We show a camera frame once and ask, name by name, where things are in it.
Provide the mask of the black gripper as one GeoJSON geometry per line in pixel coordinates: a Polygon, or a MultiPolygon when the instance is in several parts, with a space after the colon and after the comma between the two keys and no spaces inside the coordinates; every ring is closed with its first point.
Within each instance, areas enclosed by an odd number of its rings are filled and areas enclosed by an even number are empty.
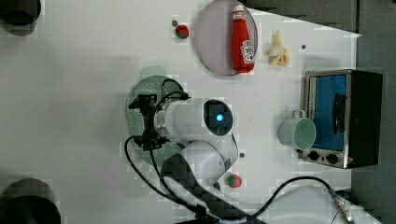
{"type": "Polygon", "coordinates": [[[162,148],[167,142],[164,137],[161,137],[158,134],[154,126],[156,101],[156,94],[138,94],[137,97],[128,105],[129,109],[141,109],[141,114],[144,117],[143,136],[138,135],[134,137],[134,142],[144,151],[162,148]]]}

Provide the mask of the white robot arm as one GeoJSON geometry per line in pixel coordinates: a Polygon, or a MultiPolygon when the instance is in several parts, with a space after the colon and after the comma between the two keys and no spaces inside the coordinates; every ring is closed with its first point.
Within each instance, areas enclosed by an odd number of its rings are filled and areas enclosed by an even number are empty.
{"type": "Polygon", "coordinates": [[[165,198],[206,224],[266,224],[214,188],[238,157],[230,107],[174,91],[139,94],[127,109],[143,116],[143,132],[130,139],[148,153],[165,198]]]}

